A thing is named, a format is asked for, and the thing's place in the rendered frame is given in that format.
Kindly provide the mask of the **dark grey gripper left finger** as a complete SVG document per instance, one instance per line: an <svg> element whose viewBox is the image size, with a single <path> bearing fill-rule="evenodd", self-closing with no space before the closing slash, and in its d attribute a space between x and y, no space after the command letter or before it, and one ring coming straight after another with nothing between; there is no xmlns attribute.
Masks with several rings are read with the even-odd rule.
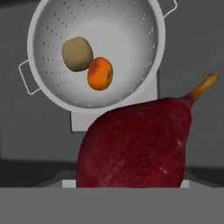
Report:
<svg viewBox="0 0 224 224"><path fill-rule="evenodd" d="M48 180L37 184L36 187L75 188L76 171L61 171L55 177L49 178Z"/></svg>

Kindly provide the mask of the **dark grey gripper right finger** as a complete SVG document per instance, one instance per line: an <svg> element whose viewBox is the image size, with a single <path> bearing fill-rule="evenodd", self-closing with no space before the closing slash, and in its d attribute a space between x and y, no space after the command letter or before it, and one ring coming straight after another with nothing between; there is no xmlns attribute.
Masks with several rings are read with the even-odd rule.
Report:
<svg viewBox="0 0 224 224"><path fill-rule="evenodd" d="M216 184L210 183L203 179L197 178L194 174L192 174L189 170L185 171L184 179L181 183L181 188L208 188L208 187L216 187Z"/></svg>

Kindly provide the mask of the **dark red pear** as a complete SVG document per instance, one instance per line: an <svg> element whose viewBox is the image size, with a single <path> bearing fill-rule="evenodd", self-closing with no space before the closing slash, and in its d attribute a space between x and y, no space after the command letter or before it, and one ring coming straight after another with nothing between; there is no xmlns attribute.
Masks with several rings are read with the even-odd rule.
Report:
<svg viewBox="0 0 224 224"><path fill-rule="evenodd" d="M117 108L97 118L80 147L76 186L181 186L193 104L217 80L211 73L185 96Z"/></svg>

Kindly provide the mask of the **orange tangerine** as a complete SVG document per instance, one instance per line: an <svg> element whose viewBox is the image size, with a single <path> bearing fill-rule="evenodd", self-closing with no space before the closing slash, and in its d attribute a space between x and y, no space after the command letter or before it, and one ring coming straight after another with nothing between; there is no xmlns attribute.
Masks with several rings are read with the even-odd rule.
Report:
<svg viewBox="0 0 224 224"><path fill-rule="evenodd" d="M90 63L87 71L87 83L92 89L105 90L111 84L112 79L113 67L107 59L98 57Z"/></svg>

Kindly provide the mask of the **brown kiwi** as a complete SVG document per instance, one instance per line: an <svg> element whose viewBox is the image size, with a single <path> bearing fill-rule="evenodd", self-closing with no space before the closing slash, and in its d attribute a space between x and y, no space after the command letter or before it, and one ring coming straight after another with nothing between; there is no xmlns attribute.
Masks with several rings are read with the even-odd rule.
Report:
<svg viewBox="0 0 224 224"><path fill-rule="evenodd" d="M88 69L94 59L91 45L83 37L67 40L62 46L62 58L66 66L73 72Z"/></svg>

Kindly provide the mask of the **grey sink basin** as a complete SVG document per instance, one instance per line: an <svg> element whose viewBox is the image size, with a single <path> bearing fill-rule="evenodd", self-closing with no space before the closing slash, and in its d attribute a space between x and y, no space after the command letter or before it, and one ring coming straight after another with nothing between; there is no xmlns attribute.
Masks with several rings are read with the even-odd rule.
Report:
<svg viewBox="0 0 224 224"><path fill-rule="evenodd" d="M192 108L185 176L224 187L224 0L158 0L166 46L158 94L181 96L208 74L218 82ZM0 187L42 187L73 179L82 138L70 114L36 91L25 64L26 37L39 0L0 0Z"/></svg>

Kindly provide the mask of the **white perforated colander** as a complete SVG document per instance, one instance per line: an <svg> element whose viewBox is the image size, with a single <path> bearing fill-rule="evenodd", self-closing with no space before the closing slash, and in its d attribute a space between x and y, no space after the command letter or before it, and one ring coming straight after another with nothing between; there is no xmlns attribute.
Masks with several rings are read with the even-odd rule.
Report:
<svg viewBox="0 0 224 224"><path fill-rule="evenodd" d="M158 98L165 19L158 0L41 0L31 19L26 64L38 88L85 131L104 112ZM86 72L70 71L63 44L83 37L94 56L110 61L111 85L93 90Z"/></svg>

